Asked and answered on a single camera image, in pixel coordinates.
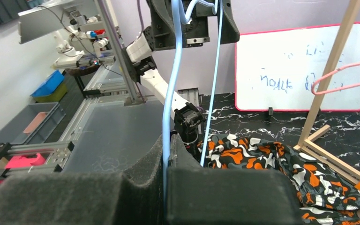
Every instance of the gray wall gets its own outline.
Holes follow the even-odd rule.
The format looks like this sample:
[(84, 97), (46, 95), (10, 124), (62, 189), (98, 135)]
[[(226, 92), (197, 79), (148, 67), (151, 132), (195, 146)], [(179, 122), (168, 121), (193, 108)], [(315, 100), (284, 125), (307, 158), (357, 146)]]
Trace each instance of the gray wall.
[[(140, 31), (136, 0), (111, 0), (125, 44)], [(340, 23), (348, 0), (232, 0), (235, 22), (241, 33)], [(150, 24), (150, 11), (142, 0), (144, 23)], [(211, 42), (204, 47), (185, 49), (177, 89), (198, 87), (210, 94), (214, 72), (217, 19), (210, 18)], [(169, 81), (174, 51), (155, 52), (154, 59), (164, 79)], [(222, 45), (216, 93), (234, 92), (234, 44)]]

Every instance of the gray plastic bin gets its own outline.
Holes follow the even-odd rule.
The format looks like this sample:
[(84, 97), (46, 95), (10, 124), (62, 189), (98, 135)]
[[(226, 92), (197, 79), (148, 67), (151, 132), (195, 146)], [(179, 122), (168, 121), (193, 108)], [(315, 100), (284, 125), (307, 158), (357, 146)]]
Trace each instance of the gray plastic bin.
[[(47, 113), (45, 119), (32, 133), (25, 134), (25, 128), (41, 112)], [(44, 143), (65, 115), (63, 108), (57, 102), (30, 104), (0, 130), (0, 143)]]

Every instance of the camouflage fabric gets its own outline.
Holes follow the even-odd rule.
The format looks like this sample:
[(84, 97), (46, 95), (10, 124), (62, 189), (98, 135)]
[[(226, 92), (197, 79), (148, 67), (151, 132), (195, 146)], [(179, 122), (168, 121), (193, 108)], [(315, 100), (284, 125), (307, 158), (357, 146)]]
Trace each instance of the camouflage fabric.
[[(202, 151), (202, 142), (198, 148)], [(208, 150), (212, 168), (280, 170), (297, 190), (306, 224), (360, 225), (360, 191), (305, 153), (280, 142), (236, 135), (212, 135)]]

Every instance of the whiteboard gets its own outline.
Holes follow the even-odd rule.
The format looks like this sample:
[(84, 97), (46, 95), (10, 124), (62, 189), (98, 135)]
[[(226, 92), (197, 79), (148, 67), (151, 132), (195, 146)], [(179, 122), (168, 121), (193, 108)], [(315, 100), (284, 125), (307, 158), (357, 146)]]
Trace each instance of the whiteboard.
[[(308, 111), (313, 82), (322, 76), (339, 25), (241, 35), (236, 44), (235, 105), (240, 111)], [(337, 68), (360, 61), (355, 23)], [(335, 74), (329, 89), (360, 82), (360, 66)], [(322, 111), (360, 111), (360, 87), (325, 95)]]

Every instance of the pink whiteboard frame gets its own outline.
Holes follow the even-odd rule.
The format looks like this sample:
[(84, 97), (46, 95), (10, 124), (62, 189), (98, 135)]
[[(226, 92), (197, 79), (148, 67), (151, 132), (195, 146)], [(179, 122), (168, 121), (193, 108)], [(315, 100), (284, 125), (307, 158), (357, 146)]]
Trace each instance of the pink whiteboard frame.
[[(270, 31), (263, 31), (263, 32), (250, 32), (250, 33), (243, 33), (241, 35), (250, 35), (250, 34), (262, 34), (262, 33), (272, 33), (272, 32), (280, 32), (280, 31), (288, 31), (288, 30), (300, 30), (300, 29), (311, 29), (311, 28), (321, 28), (321, 27), (334, 27), (334, 26), (340, 26), (341, 24), (332, 24), (332, 25), (322, 25), (322, 26), (312, 26), (312, 27), (304, 27), (304, 28), (291, 28), (291, 29), (284, 29), (284, 30), (270, 30)], [(237, 106), (237, 47), (238, 43), (235, 44), (235, 107), (242, 112), (265, 112), (267, 110), (260, 110), (260, 109), (239, 109)], [(273, 111), (276, 112), (308, 112), (310, 109), (297, 109), (297, 110), (291, 110), (291, 109), (273, 109)], [(323, 112), (360, 112), (360, 109), (354, 109), (354, 110), (347, 110), (347, 109), (331, 109), (331, 110), (322, 110)]]

